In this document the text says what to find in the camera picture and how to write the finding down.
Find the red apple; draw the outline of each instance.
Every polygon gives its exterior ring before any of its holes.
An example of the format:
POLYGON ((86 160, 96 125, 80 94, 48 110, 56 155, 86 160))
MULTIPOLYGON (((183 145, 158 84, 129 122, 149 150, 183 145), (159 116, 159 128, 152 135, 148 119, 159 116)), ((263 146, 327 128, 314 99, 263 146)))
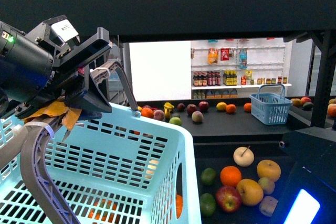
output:
POLYGON ((187 106, 187 114, 192 115, 195 111, 197 111, 197 106, 194 104, 189 104, 187 106))
POLYGON ((237 211, 242 203, 238 190, 232 186, 222 186, 216 193, 216 201, 225 212, 237 211))
POLYGON ((311 99, 309 97, 302 97, 301 102, 302 104, 305 104, 306 102, 311 102, 311 99))
POLYGON ((201 112, 206 112, 209 109, 209 103, 206 101, 199 102, 198 107, 201 112))
POLYGON ((185 109, 185 105, 184 105, 183 103, 179 103, 179 104, 177 105, 177 109, 178 109, 178 111, 184 111, 184 109, 185 109))

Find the blue light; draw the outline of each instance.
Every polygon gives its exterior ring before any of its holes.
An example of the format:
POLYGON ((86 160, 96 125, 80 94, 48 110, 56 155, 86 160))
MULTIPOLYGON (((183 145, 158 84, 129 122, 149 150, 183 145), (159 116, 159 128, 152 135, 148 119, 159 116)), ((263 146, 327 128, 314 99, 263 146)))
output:
POLYGON ((311 224, 319 209, 320 203, 301 189, 283 224, 311 224))

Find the bottle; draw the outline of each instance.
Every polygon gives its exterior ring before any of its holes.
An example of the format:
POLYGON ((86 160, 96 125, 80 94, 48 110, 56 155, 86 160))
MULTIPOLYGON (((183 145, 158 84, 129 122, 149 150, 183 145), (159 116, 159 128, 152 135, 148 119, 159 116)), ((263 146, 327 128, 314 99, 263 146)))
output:
POLYGON ((216 86, 217 77, 215 72, 212 72, 212 86, 216 86))
POLYGON ((194 82, 194 86, 197 87, 198 86, 198 79, 197 79, 196 72, 194 72, 193 82, 194 82))
POLYGON ((233 71, 233 85, 237 85, 237 71, 233 71))
POLYGON ((202 76, 201 76, 201 72, 197 73, 197 79, 198 79, 198 86, 201 87, 202 86, 202 76))
POLYGON ((232 70, 229 71, 229 82, 228 82, 230 86, 232 86, 233 83, 233 74, 232 74, 232 70))
POLYGON ((202 86, 206 86, 207 83, 206 83, 206 77, 205 77, 205 72, 202 72, 202 86))
POLYGON ((226 70, 223 72, 223 84, 226 85, 226 70))
POLYGON ((217 82, 216 82, 217 86, 220 86, 220 75, 221 74, 217 72, 217 82))
POLYGON ((211 73, 208 72, 208 86, 212 86, 212 76, 211 76, 211 73))

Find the green apple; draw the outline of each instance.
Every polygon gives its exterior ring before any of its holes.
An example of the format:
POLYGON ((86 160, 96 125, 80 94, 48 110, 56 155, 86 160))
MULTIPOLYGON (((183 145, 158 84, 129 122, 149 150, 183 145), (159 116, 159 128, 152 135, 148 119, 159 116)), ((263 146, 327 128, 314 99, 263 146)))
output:
POLYGON ((270 195, 274 192, 275 183, 268 177, 262 177, 259 179, 258 184, 262 187, 264 194, 270 195))
POLYGON ((271 217, 276 206, 277 206, 278 200, 272 196, 265 196, 259 205, 259 211, 267 216, 271 217))

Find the blue basket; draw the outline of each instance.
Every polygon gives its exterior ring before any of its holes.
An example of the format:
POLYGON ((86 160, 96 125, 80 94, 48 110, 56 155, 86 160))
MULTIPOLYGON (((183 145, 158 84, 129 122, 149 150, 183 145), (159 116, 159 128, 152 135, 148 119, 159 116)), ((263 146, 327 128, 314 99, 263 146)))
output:
POLYGON ((251 114, 265 125, 285 124, 292 101, 285 98, 285 86, 282 84, 263 85, 256 94, 251 94, 251 114), (263 87, 282 86, 280 95, 260 93, 263 87))
MULTIPOLYGON (((75 126, 63 143, 61 128, 47 146, 48 172, 79 221, 200 224, 190 133, 111 106, 112 113, 75 126), (176 193, 183 196, 178 219, 176 193)), ((18 123, 13 116, 1 120, 0 153, 18 123)), ((19 159, 17 155, 0 173, 0 223, 51 223, 23 183, 19 159)))

